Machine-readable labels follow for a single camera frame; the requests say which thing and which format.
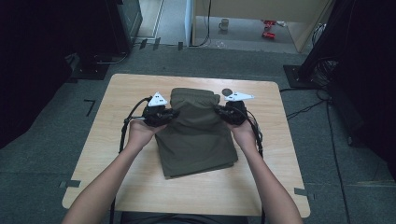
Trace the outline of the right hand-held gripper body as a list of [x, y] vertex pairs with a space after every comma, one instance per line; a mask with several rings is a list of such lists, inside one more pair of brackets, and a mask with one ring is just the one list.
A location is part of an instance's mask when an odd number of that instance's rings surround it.
[[254, 96], [242, 92], [233, 92], [230, 96], [224, 96], [231, 125], [241, 125], [248, 118], [248, 111], [245, 107], [245, 100], [253, 99]]

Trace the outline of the person's right hand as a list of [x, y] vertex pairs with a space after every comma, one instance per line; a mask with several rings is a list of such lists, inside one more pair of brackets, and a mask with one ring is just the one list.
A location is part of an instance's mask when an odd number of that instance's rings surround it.
[[243, 151], [256, 149], [256, 137], [248, 121], [244, 121], [241, 125], [228, 124], [227, 127], [232, 132], [237, 145]]

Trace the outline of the olive green shorts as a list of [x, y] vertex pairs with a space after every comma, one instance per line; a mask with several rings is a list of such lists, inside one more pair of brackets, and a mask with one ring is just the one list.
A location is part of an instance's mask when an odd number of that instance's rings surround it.
[[224, 169], [238, 161], [231, 131], [215, 112], [218, 104], [213, 91], [172, 89], [170, 105], [179, 115], [156, 133], [166, 177]]

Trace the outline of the black stand base plate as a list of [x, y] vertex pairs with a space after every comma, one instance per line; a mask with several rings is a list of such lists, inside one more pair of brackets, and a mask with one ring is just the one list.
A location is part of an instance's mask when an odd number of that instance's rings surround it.
[[85, 64], [78, 62], [72, 72], [72, 79], [104, 80], [108, 64]]
[[319, 88], [319, 84], [300, 65], [285, 64], [283, 69], [291, 88], [304, 90], [316, 90]]

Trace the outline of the person's left hand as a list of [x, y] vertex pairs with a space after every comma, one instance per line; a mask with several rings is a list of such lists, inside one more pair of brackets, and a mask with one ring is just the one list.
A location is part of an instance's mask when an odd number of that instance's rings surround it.
[[140, 151], [145, 145], [147, 145], [152, 137], [163, 130], [165, 125], [160, 127], [148, 126], [143, 120], [133, 119], [130, 122], [128, 142], [126, 149], [132, 149]]

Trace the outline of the person's lap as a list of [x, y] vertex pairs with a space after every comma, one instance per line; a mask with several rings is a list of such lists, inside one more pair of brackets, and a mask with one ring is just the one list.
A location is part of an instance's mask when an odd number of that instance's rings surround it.
[[248, 224], [247, 217], [124, 212], [120, 224]]

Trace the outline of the grey tape strip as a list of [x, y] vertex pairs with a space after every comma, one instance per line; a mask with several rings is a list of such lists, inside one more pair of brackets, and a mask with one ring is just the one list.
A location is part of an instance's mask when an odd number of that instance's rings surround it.
[[294, 188], [294, 194], [300, 195], [300, 196], [305, 196], [308, 200], [315, 200], [315, 194], [310, 193], [306, 189]]
[[59, 184], [59, 188], [67, 189], [67, 188], [79, 188], [81, 181], [80, 180], [67, 180], [61, 181]]

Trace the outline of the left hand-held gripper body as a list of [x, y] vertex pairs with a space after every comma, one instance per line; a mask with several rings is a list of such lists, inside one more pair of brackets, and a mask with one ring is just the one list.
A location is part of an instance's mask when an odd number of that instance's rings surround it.
[[151, 127], [163, 126], [162, 119], [168, 118], [164, 114], [164, 110], [167, 108], [166, 104], [167, 101], [163, 96], [158, 91], [155, 92], [143, 111], [144, 122]]

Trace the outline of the black cabinet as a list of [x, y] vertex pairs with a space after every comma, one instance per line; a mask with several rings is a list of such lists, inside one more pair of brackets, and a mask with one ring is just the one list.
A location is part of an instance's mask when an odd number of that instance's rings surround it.
[[84, 49], [92, 55], [128, 53], [142, 23], [138, 0], [81, 0]]

